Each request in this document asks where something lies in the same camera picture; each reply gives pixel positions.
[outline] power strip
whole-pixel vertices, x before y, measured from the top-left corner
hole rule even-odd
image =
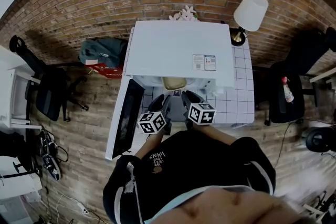
[[[83,215],[88,215],[89,214],[90,211],[88,209],[86,209],[86,207],[81,202],[78,202],[77,205],[80,208],[80,210],[82,210]]]

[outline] table lamp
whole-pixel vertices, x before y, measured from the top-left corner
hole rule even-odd
[[[233,13],[239,28],[230,28],[231,43],[241,46],[245,43],[245,30],[257,31],[268,8],[267,0],[243,0]]]

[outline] red box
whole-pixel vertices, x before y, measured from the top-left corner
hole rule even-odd
[[[89,65],[87,67],[96,70],[98,73],[109,79],[121,79],[124,64],[118,67],[108,67],[104,63],[97,63],[95,65]]]

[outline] label sticker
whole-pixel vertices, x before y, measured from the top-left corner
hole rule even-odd
[[[204,70],[216,71],[216,56],[205,55],[204,62]]]
[[[95,65],[97,63],[98,63],[98,59],[97,60],[85,60],[85,64],[87,66],[89,66],[89,65]]]
[[[193,70],[204,70],[204,55],[193,54]]]

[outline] flower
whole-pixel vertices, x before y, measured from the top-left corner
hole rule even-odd
[[[175,13],[174,17],[169,16],[169,20],[186,20],[191,22],[197,22],[197,14],[194,11],[194,7],[185,6],[185,9],[182,9],[179,13]]]

